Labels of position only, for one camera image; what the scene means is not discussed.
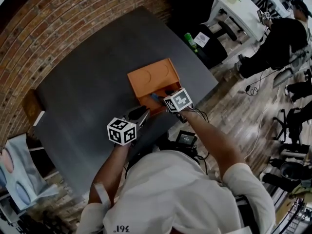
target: blue object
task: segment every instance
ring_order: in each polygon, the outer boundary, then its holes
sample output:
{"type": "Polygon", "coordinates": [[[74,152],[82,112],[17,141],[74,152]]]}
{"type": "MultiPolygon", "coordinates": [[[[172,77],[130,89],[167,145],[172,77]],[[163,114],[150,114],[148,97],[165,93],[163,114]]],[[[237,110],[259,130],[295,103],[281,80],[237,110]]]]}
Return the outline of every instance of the blue object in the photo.
{"type": "Polygon", "coordinates": [[[20,199],[21,199],[26,205],[30,205],[30,197],[29,197],[27,191],[25,190],[25,188],[22,186],[21,183],[16,182],[15,190],[16,190],[18,196],[20,197],[20,199]]]}
{"type": "Polygon", "coordinates": [[[6,178],[1,167],[0,167],[0,186],[2,188],[6,186],[6,178]]]}

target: orange box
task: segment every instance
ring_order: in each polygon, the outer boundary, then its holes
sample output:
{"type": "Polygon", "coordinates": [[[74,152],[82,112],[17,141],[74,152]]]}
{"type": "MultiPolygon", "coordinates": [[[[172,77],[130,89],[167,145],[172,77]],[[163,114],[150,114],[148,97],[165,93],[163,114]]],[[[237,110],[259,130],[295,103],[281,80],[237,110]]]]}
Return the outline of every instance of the orange box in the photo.
{"type": "Polygon", "coordinates": [[[166,90],[181,88],[179,76],[169,58],[128,73],[128,78],[140,105],[149,108],[151,115],[166,110],[151,97],[151,93],[165,98],[166,90]]]}

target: forearm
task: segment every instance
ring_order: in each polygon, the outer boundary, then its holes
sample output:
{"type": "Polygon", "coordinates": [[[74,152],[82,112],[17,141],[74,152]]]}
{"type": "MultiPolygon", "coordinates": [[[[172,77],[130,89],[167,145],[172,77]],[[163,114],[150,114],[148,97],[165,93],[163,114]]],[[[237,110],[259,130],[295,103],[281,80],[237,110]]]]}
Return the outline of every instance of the forearm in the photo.
{"type": "Polygon", "coordinates": [[[112,153],[102,165],[92,182],[88,204],[101,202],[98,193],[94,187],[94,184],[101,183],[109,196],[111,204],[113,205],[114,198],[120,184],[122,169],[126,162],[128,151],[129,145],[116,146],[113,149],[112,153]]]}
{"type": "Polygon", "coordinates": [[[206,122],[197,113],[183,111],[181,114],[187,119],[207,151],[216,159],[221,177],[232,165],[244,163],[239,149],[222,131],[206,122]]]}

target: paper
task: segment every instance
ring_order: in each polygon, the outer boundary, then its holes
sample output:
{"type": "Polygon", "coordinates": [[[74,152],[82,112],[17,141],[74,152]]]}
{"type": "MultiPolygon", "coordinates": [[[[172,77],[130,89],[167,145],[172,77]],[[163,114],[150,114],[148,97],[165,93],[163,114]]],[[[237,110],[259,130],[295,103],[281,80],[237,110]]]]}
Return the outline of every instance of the paper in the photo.
{"type": "Polygon", "coordinates": [[[209,41],[209,37],[199,32],[195,37],[194,42],[196,42],[200,47],[205,47],[206,43],[209,41]]]}

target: black chair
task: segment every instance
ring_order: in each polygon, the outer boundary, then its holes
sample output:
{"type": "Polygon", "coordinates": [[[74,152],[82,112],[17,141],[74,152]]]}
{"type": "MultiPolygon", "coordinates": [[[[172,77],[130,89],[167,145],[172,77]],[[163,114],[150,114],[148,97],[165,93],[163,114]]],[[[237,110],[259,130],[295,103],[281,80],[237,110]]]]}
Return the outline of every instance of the black chair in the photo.
{"type": "Polygon", "coordinates": [[[169,1],[173,12],[168,27],[187,44],[188,42],[184,39],[186,33],[190,33],[195,38],[199,32],[202,32],[210,38],[204,48],[198,46],[197,53],[197,56],[207,68],[210,69],[225,60],[228,54],[217,38],[228,34],[233,41],[236,41],[237,36],[224,22],[219,22],[221,30],[216,33],[212,33],[206,25],[201,24],[208,21],[214,0],[169,1]]]}
{"type": "Polygon", "coordinates": [[[287,117],[285,114],[285,109],[282,109],[280,112],[283,113],[283,121],[281,121],[277,117],[274,117],[273,120],[277,120],[277,122],[282,125],[282,130],[278,134],[278,136],[274,137],[273,139],[278,140],[284,134],[284,141],[282,141],[282,143],[284,143],[286,141],[286,133],[288,129],[289,138],[292,139],[292,143],[296,144],[297,142],[299,142],[299,144],[301,145],[300,142],[300,133],[302,131],[302,122],[300,121],[301,109],[300,108],[290,109],[289,113],[287,114],[287,117]]]}

